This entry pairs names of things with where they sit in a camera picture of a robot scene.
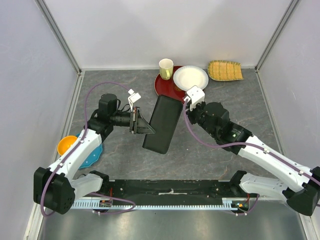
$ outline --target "black case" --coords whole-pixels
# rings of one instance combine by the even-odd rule
[[[149,123],[154,128],[155,134],[146,135],[142,147],[159,154],[166,154],[182,108],[181,101],[164,95],[158,96]]]

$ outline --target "mug handle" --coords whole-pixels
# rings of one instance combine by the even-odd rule
[[[166,72],[166,77],[167,77],[167,78],[170,78],[170,72],[169,72],[169,70],[165,70],[165,72]]]

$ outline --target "gray marble surface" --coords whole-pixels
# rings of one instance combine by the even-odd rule
[[[75,109],[70,134],[75,135],[84,126],[84,98],[88,90],[101,82],[114,81],[139,92],[137,102],[143,116],[149,120],[157,94],[154,89],[158,70],[104,70],[87,71],[84,75],[80,96]],[[244,80],[218,82],[209,80],[205,100],[221,102],[229,110],[230,119],[252,131],[263,142],[278,150],[267,108],[254,69],[243,69]],[[87,112],[98,108],[102,94],[113,93],[127,103],[128,93],[121,87],[105,84],[97,87],[88,98]],[[193,125],[195,133],[204,141],[214,144],[199,126]],[[144,135],[133,135],[126,127],[115,127],[103,143],[98,162],[79,174],[97,170],[112,179],[220,179],[229,180],[237,170],[254,175],[272,175],[255,163],[223,149],[211,149],[196,142],[188,132],[181,115],[167,154],[162,155],[142,148]]]

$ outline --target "white wall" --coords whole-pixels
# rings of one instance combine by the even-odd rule
[[[319,0],[301,1],[260,71],[286,155],[310,168],[320,166],[319,12]]]
[[[76,73],[35,1],[0,7],[0,235],[23,238],[33,174],[53,161]]]
[[[82,68],[255,66],[290,0],[46,0]]]

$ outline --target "mug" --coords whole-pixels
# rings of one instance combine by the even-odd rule
[[[174,71],[174,62],[164,58],[159,62],[160,76],[163,80],[169,80]]]

